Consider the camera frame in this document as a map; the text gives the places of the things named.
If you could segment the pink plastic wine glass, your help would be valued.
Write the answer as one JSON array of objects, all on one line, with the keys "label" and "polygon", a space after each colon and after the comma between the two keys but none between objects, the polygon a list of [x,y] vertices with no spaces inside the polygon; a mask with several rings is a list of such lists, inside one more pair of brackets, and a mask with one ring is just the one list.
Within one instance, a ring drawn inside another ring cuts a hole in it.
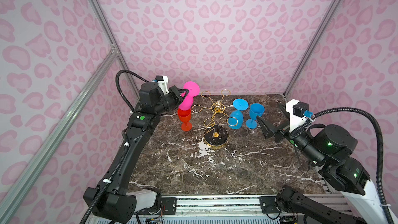
[{"label": "pink plastic wine glass", "polygon": [[181,109],[182,111],[187,111],[191,109],[194,97],[200,94],[200,87],[195,82],[186,82],[183,88],[188,89],[189,92],[184,101],[179,105],[179,109]]}]

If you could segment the blue wine glass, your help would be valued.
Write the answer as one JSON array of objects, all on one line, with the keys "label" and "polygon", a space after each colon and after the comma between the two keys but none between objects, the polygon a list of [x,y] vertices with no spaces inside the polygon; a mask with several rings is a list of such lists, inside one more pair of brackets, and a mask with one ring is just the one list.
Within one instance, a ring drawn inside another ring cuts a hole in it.
[{"label": "blue wine glass", "polygon": [[233,107],[235,111],[233,111],[229,115],[228,126],[231,129],[237,130],[240,129],[244,122],[243,111],[247,110],[249,107],[248,102],[244,99],[235,99],[233,101]]},{"label": "blue wine glass", "polygon": [[250,129],[255,129],[257,127],[257,117],[261,117],[265,111],[263,105],[259,103],[254,103],[249,109],[249,119],[246,121],[246,126]]}]

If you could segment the red plastic wine glass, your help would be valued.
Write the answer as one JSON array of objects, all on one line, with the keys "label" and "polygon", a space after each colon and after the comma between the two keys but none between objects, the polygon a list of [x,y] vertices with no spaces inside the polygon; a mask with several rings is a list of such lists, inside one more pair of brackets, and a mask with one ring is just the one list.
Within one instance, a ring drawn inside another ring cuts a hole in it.
[{"label": "red plastic wine glass", "polygon": [[190,122],[191,120],[191,110],[181,110],[178,109],[178,118],[182,122],[181,124],[181,129],[183,131],[190,131],[192,129],[192,123]]}]

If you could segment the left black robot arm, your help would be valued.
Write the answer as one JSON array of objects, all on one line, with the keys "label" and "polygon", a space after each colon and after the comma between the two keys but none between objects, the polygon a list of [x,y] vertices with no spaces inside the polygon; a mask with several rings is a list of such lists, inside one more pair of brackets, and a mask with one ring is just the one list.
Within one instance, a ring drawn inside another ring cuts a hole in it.
[{"label": "left black robot arm", "polygon": [[87,188],[84,201],[88,205],[81,223],[91,214],[126,224],[147,209],[157,213],[161,208],[160,191],[144,189],[128,194],[130,178],[145,145],[153,135],[162,114],[179,107],[188,95],[187,89],[172,86],[164,93],[157,82],[142,84],[140,101],[122,130],[122,144],[103,178],[94,188]]}]

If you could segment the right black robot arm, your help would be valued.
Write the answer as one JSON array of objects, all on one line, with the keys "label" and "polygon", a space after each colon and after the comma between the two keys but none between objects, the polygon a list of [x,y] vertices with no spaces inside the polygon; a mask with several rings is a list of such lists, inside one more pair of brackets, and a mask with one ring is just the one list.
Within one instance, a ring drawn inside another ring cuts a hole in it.
[{"label": "right black robot arm", "polygon": [[351,157],[358,141],[339,125],[312,124],[299,127],[299,133],[289,132],[290,122],[278,127],[265,119],[257,120],[265,138],[277,141],[289,140],[310,162],[320,167],[319,174],[335,190],[357,209],[359,217],[344,214],[304,196],[298,190],[285,185],[276,195],[273,207],[280,212],[303,214],[321,224],[396,224],[397,216],[387,203],[382,186],[383,139],[377,120],[370,114],[362,114],[375,128],[377,141],[376,182],[364,166]]}]

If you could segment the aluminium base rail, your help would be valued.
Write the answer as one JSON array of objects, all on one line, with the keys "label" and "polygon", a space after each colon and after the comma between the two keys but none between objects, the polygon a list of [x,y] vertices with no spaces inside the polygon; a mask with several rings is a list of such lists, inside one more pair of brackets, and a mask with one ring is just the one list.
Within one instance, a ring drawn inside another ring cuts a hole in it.
[{"label": "aluminium base rail", "polygon": [[303,214],[272,209],[274,195],[166,196],[156,224],[302,224]]}]

